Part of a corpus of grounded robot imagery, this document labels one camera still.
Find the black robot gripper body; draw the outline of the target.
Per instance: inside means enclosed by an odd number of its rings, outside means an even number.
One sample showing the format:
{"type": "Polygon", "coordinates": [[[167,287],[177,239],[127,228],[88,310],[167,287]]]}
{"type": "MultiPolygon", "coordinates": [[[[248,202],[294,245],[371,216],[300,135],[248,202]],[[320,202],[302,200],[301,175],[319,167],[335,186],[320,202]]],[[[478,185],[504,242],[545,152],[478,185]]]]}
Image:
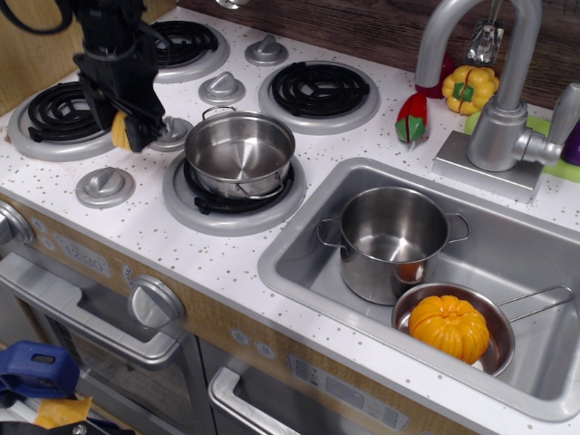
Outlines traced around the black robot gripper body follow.
{"type": "Polygon", "coordinates": [[[79,83],[102,91],[118,111],[165,111],[153,90],[160,38],[149,26],[84,28],[83,52],[73,57],[79,83]]]}

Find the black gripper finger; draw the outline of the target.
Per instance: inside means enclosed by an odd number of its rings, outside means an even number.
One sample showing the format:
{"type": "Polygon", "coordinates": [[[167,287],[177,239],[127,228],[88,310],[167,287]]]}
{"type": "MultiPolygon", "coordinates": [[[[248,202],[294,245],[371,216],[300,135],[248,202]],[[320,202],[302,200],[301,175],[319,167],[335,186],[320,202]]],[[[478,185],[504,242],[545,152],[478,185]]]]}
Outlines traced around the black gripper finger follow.
{"type": "Polygon", "coordinates": [[[81,86],[95,122],[103,131],[109,131],[118,110],[102,91],[89,83],[82,83],[81,86]]]}
{"type": "Polygon", "coordinates": [[[124,121],[126,148],[142,152],[157,140],[165,129],[165,111],[129,111],[124,121]]]}

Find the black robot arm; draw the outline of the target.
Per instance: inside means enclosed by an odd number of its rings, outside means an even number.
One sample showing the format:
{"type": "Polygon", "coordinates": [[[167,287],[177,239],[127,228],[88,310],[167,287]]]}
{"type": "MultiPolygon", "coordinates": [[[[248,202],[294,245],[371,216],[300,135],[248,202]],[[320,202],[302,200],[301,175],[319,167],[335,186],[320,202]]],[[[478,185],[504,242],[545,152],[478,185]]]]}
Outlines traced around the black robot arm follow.
{"type": "Polygon", "coordinates": [[[135,153],[157,140],[164,107],[154,91],[162,38],[141,16],[141,1],[72,1],[83,39],[73,60],[93,118],[113,144],[135,153]]]}

